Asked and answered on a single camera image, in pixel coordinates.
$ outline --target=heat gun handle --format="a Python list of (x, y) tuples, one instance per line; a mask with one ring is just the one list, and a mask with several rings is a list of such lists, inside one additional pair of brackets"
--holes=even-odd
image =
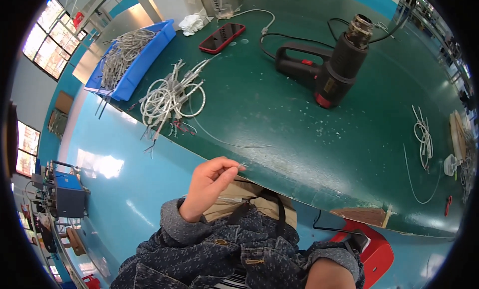
[(308, 60), (292, 58), (286, 53), (288, 50), (308, 53), (319, 56), (323, 61), (331, 58), (332, 51), (300, 43), (286, 43), (276, 52), (276, 70), (293, 78), (314, 78), (320, 66)]

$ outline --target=red smartphone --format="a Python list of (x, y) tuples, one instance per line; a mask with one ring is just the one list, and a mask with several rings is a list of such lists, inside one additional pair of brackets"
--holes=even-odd
[(218, 54), (245, 30), (245, 25), (229, 22), (200, 43), (200, 50), (210, 54)]

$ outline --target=blue plastic bin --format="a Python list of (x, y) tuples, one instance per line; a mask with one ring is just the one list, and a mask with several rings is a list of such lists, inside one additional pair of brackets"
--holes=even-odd
[[(128, 70), (124, 73), (122, 79), (120, 82), (118, 82), (118, 85), (113, 92), (100, 88), (103, 77), (102, 61), (98, 63), (92, 75), (88, 79), (88, 82), (85, 85), (85, 90), (98, 93), (100, 95), (108, 95), (117, 101), (128, 101), (130, 99), (131, 95), (135, 91), (135, 88), (138, 86), (138, 83), (150, 68), (153, 61), (155, 61), (158, 55), (176, 35), (175, 30), (173, 29), (173, 20), (159, 22), (145, 27), (144, 29), (158, 32), (158, 34), (156, 34), (155, 37), (143, 48), (140, 55), (138, 55)], [(111, 50), (112, 46), (113, 43), (105, 52), (105, 54)]]

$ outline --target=patterned jacket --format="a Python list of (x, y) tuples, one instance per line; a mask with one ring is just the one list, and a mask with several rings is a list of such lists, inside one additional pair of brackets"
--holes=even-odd
[(286, 225), (275, 238), (278, 220), (255, 207), (238, 224), (226, 225), (228, 217), (189, 223), (178, 212), (183, 201), (163, 204), (160, 229), (123, 262), (111, 289), (209, 288), (231, 276), (239, 263), (252, 289), (304, 288), (309, 268), (321, 257), (347, 268), (357, 288), (364, 284), (359, 255), (343, 243), (315, 242), (300, 251), (294, 228)]

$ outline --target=red scissors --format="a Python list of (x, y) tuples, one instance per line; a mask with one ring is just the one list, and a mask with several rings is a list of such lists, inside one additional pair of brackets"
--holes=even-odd
[(452, 196), (449, 196), (447, 198), (446, 211), (444, 212), (444, 216), (447, 216), (447, 214), (449, 213), (449, 205), (451, 205), (451, 203), (452, 203)]

